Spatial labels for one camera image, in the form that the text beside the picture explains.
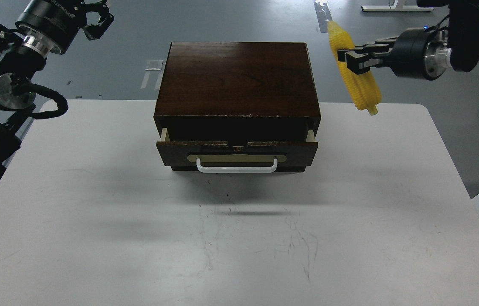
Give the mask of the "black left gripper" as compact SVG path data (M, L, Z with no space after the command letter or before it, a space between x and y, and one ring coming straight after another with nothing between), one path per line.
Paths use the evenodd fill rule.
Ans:
M88 40L98 40L114 21L107 0L85 3L83 0L31 0L20 14L15 25L27 35L35 31L44 35L52 43L51 53L64 54L82 27L80 8L86 21L82 27ZM88 23L86 15L97 12L96 24Z

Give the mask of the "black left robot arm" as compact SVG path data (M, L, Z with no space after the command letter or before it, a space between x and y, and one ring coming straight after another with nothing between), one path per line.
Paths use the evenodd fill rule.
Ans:
M49 54L64 54L78 31L97 40L114 21L105 0L32 0L15 28L0 24L0 179L6 162L21 145L19 129L29 119L64 115L60 93L32 82Z

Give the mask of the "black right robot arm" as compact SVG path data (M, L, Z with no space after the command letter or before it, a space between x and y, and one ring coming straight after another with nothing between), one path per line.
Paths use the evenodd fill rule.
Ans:
M409 28L399 36L356 45L329 21L329 46L358 110L378 113L382 94L372 68L388 67L397 77L434 81L447 69L469 72L479 61L479 0L419 0L420 8L447 6L446 26Z

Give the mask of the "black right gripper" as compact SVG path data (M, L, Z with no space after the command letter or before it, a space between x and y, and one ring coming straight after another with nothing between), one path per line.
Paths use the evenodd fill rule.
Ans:
M365 74L373 67L390 67L392 62L392 71L397 77L433 81L437 78L436 69L427 65L425 59L435 37L433 30L408 28L398 37L340 48L337 54L339 58L345 58L346 67L356 75Z

